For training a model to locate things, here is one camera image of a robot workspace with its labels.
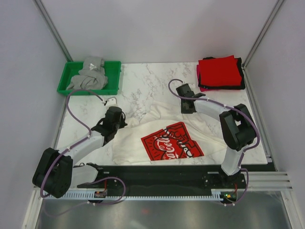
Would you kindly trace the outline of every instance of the metal frame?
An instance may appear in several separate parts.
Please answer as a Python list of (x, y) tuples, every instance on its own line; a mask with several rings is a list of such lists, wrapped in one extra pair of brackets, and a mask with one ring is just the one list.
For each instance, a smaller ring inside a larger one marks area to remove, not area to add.
[[(33, 1), (34, 1), (35, 5), (38, 7), (38, 9), (40, 10), (44, 20), (46, 21), (51, 33), (53, 34), (57, 44), (61, 48), (67, 61), (72, 61), (72, 58), (71, 58), (63, 40), (61, 39), (58, 31), (56, 30), (56, 27), (55, 27), (54, 23), (52, 22), (42, 1), (41, 0), (33, 0)], [(273, 148), (270, 145), (268, 135), (265, 132), (265, 125), (262, 120), (262, 116), (259, 111), (259, 107), (255, 100), (255, 95), (253, 93), (253, 89), (252, 89), (250, 81), (249, 81), (246, 67), (248, 66), (251, 58), (253, 57), (255, 51), (257, 50), (258, 46), (260, 45), (260, 43), (263, 40), (264, 36), (266, 35), (267, 31), (269, 30), (270, 25), (274, 21), (276, 15), (280, 11), (280, 8), (282, 7), (284, 2), (285, 2), (285, 0), (277, 1), (275, 6), (273, 7), (268, 19), (266, 20), (262, 30), (260, 31), (256, 41), (254, 42), (249, 54), (247, 55), (245, 62), (243, 63), (246, 91), (247, 91), (247, 94), (249, 97), (249, 101), (250, 101), (250, 104), (252, 107), (252, 111), (253, 111), (256, 123), (258, 125), (258, 129), (260, 131), (260, 134), (261, 134), (261, 137), (263, 140), (263, 146), (265, 149), (265, 153), (266, 153), (268, 162), (273, 161), (273, 156), (272, 156)], [(65, 112), (66, 112), (66, 107), (64, 106), (62, 115), (61, 115), (61, 120), (59, 122), (59, 128), (58, 128), (58, 131), (56, 133), (56, 136), (55, 136), (53, 144), (52, 144), (52, 146), (55, 148), (57, 146), (57, 142), (58, 142), (59, 135), (61, 132), (61, 126), (62, 126), (62, 123), (64, 120)], [(84, 189), (77, 189), (77, 190), (71, 189), (69, 191), (84, 192)], [(215, 191), (228, 191), (228, 190), (217, 189)], [(298, 211), (297, 201), (296, 201), (296, 198), (294, 197), (292, 186), (290, 184), (289, 177), (286, 172), (249, 172), (248, 191), (281, 191), (281, 194), (282, 194), (282, 197), (283, 197), (283, 200), (285, 203), (285, 208), (286, 208), (292, 228), (293, 229), (305, 229), (304, 225), (302, 224), (303, 219), (301, 218), (301, 214)], [(40, 197), (40, 191), (38, 188), (34, 187), (32, 196), (30, 198), (30, 204), (28, 206), (26, 216), (24, 219), (24, 223), (22, 225), (23, 229), (35, 228), (35, 225), (38, 220), (39, 211), (41, 209), (41, 205), (42, 205), (42, 199)]]

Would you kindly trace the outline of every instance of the gray floor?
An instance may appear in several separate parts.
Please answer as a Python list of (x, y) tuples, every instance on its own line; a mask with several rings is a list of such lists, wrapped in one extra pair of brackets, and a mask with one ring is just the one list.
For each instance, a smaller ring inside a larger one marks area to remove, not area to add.
[[(51, 214), (79, 200), (45, 200)], [(41, 213), (41, 229), (290, 229), (280, 193), (248, 192), (235, 207), (208, 201), (124, 201), (84, 205), (58, 218)]]

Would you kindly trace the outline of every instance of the coca-cola logo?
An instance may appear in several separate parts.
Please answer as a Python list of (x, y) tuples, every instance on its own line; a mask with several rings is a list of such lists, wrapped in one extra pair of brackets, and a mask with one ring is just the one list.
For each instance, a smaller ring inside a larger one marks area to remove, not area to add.
[(203, 156), (198, 144), (193, 141), (183, 122), (159, 130), (141, 138), (151, 160), (172, 160)]

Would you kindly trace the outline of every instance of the white t-shirt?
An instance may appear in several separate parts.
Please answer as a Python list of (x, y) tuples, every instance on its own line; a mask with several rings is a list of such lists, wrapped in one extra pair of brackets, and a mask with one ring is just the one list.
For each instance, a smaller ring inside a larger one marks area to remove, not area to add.
[(181, 114), (180, 107), (162, 102), (154, 101), (140, 122), (126, 122), (113, 139), (113, 161), (118, 165), (201, 164), (202, 157), (227, 147), (197, 113)]

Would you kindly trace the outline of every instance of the table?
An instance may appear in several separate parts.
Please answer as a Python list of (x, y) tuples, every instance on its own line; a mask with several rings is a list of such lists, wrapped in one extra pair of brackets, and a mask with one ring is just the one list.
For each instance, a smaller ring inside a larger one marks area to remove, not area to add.
[[(195, 93), (200, 92), (196, 85), (195, 62), (185, 63), (133, 63), (123, 64), (120, 78), (120, 90), (117, 98), (118, 106), (125, 112), (126, 117), (134, 117), (139, 121), (150, 110), (154, 100), (180, 105), (180, 99), (173, 96), (168, 88), (168, 82), (173, 78), (192, 83), (190, 87)], [(173, 89), (181, 85), (179, 82), (172, 84)], [(211, 91), (206, 94), (214, 100), (226, 105), (245, 104), (253, 116), (246, 90), (241, 91)], [(72, 96), (69, 107), (72, 112), (88, 126), (95, 126), (104, 115), (103, 104), (96, 96)], [(222, 138), (220, 123), (206, 116), (206, 122), (212, 133)], [(68, 112), (65, 113), (58, 138), (57, 148), (67, 146), (87, 133), (87, 130), (76, 122)], [(224, 152), (202, 157), (200, 164), (218, 165), (224, 160)], [(112, 142), (105, 147), (97, 149), (83, 158), (80, 162), (96, 163), (98, 165), (115, 165), (112, 161)], [(183, 159), (178, 159), (177, 164), (184, 165)], [(247, 151), (242, 164), (267, 164), (267, 159), (262, 144)]]

